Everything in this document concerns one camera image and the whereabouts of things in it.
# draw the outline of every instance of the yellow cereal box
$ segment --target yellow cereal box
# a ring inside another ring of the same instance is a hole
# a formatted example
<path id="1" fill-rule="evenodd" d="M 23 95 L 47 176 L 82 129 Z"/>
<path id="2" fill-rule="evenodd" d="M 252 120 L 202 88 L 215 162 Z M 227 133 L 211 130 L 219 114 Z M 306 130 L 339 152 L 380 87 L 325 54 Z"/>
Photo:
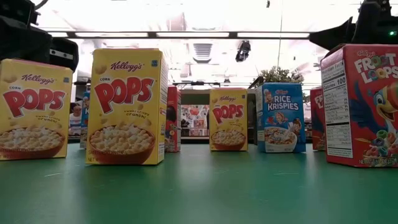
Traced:
<path id="1" fill-rule="evenodd" d="M 164 159 L 168 70 L 157 49 L 94 51 L 86 163 Z"/>
<path id="2" fill-rule="evenodd" d="M 5 59 L 0 64 L 0 160 L 65 157 L 72 71 Z"/>
<path id="3" fill-rule="evenodd" d="M 248 150 L 248 93 L 243 88 L 210 90 L 210 149 Z"/>

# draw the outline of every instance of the fluorescent light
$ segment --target fluorescent light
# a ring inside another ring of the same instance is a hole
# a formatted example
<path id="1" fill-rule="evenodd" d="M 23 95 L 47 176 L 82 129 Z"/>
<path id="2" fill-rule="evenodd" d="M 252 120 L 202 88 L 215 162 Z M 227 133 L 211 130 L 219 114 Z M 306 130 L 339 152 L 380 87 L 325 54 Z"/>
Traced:
<path id="1" fill-rule="evenodd" d="M 78 37 L 148 37 L 146 32 L 76 32 Z"/>
<path id="2" fill-rule="evenodd" d="M 49 34 L 53 37 L 68 37 L 66 32 L 49 32 Z"/>
<path id="3" fill-rule="evenodd" d="M 306 38 L 310 33 L 294 33 L 294 32 L 239 32 L 238 37 L 270 37 L 270 38 Z"/>
<path id="4" fill-rule="evenodd" d="M 228 37 L 227 32 L 157 32 L 158 37 Z"/>

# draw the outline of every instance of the froot loops cereal box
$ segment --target froot loops cereal box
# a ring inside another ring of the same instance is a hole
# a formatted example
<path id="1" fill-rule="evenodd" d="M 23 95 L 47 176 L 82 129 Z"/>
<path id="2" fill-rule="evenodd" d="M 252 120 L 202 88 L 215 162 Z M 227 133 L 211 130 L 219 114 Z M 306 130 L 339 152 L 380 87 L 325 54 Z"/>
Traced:
<path id="1" fill-rule="evenodd" d="M 81 107 L 80 148 L 86 149 L 88 130 L 88 109 L 90 108 L 90 91 L 85 91 Z"/>
<path id="2" fill-rule="evenodd" d="M 321 61 L 328 162 L 398 167 L 397 53 L 348 44 Z"/>
<path id="3" fill-rule="evenodd" d="M 312 149 L 324 151 L 326 148 L 325 136 L 325 108 L 323 107 L 322 88 L 310 90 Z"/>
<path id="4" fill-rule="evenodd" d="M 164 159 L 168 70 L 157 49 L 94 51 L 86 163 Z"/>
<path id="5" fill-rule="evenodd" d="M 256 112 L 261 152 L 305 152 L 301 84 L 266 83 L 258 87 Z"/>
<path id="6" fill-rule="evenodd" d="M 247 100 L 248 93 L 244 88 L 210 90 L 210 150 L 248 150 Z"/>
<path id="7" fill-rule="evenodd" d="M 167 91 L 165 152 L 181 150 L 181 91 L 169 86 Z"/>
<path id="8" fill-rule="evenodd" d="M 67 156 L 71 88 L 69 68 L 0 63 L 0 160 Z"/>

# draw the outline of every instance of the bowl of cereal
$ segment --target bowl of cereal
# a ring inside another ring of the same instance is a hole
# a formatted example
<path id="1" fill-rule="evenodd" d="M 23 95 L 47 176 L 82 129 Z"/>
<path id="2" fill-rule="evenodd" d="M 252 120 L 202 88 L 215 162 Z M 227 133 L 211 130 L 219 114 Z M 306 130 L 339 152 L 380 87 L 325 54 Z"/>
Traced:
<path id="1" fill-rule="evenodd" d="M 17 128 L 0 134 L 0 154 L 10 160 L 51 158 L 64 142 L 62 134 L 45 127 Z"/>
<path id="2" fill-rule="evenodd" d="M 143 164 L 152 153 L 155 137 L 133 124 L 101 128 L 90 136 L 91 150 L 100 164 Z"/>
<path id="3" fill-rule="evenodd" d="M 297 144 L 297 136 L 285 128 L 264 128 L 266 152 L 293 152 Z"/>
<path id="4" fill-rule="evenodd" d="M 211 135 L 214 148 L 220 151 L 239 151 L 246 142 L 246 136 L 236 130 L 221 130 Z"/>

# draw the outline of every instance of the nutrition facts label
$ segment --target nutrition facts label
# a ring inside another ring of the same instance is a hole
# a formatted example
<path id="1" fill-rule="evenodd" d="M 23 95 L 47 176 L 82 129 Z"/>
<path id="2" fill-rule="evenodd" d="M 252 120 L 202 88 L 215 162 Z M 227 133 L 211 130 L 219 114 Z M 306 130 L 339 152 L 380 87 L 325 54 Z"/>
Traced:
<path id="1" fill-rule="evenodd" d="M 328 155 L 353 158 L 344 61 L 322 70 Z"/>

